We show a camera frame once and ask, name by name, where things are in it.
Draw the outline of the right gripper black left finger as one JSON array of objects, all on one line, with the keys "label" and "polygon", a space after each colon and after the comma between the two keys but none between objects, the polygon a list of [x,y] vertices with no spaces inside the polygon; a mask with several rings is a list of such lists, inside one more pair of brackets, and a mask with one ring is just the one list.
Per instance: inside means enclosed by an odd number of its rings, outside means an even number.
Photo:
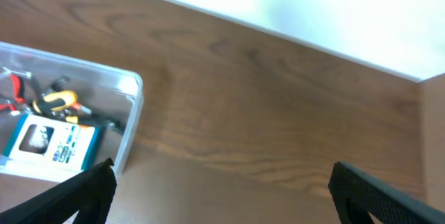
[{"label": "right gripper black left finger", "polygon": [[105,223],[117,188],[113,160],[73,176],[47,191],[1,212],[2,223]]}]

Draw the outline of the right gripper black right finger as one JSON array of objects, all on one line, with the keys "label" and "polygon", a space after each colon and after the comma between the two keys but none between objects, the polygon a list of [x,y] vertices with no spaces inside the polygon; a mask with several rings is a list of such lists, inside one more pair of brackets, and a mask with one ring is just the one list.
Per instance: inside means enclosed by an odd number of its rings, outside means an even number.
[{"label": "right gripper black right finger", "polygon": [[333,165],[328,188],[342,224],[444,222],[444,212],[346,162]]}]

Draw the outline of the white screwdriver set box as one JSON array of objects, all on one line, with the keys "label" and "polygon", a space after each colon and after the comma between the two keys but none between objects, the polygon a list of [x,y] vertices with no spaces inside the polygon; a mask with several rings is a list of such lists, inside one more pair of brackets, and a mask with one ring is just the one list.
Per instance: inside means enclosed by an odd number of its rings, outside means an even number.
[{"label": "white screwdriver set box", "polygon": [[22,115],[2,155],[13,161],[82,171],[91,167],[101,137],[97,127]]}]

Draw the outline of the clear plastic container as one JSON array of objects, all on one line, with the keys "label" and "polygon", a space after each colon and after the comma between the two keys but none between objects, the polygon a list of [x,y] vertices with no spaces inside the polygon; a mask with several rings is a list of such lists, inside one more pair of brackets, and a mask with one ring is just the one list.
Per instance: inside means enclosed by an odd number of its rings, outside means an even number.
[{"label": "clear plastic container", "polygon": [[43,90],[66,76],[70,81],[65,87],[76,91],[82,104],[121,121],[125,126],[123,135],[106,131],[95,162],[110,157],[114,160],[114,173],[123,173],[144,104],[139,74],[6,42],[1,43],[1,66],[32,73]]}]

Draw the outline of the yellow black stubby screwdriver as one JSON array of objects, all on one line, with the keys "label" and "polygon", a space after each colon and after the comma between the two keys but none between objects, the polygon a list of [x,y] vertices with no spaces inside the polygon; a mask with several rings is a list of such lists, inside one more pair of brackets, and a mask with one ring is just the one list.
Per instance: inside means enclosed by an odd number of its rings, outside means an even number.
[{"label": "yellow black stubby screwdriver", "polygon": [[39,99],[33,100],[32,109],[37,113],[55,113],[65,109],[90,115],[92,110],[78,102],[78,95],[73,90],[62,90],[43,95]]}]

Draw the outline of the orange handled pliers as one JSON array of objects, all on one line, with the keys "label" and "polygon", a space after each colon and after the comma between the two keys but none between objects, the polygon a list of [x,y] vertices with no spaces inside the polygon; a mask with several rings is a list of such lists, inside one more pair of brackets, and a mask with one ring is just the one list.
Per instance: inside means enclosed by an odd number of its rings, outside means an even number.
[{"label": "orange handled pliers", "polygon": [[1,112],[10,114],[32,113],[31,106],[25,98],[25,82],[33,85],[33,76],[30,72],[11,72],[9,74],[12,83],[12,96],[1,98]]}]

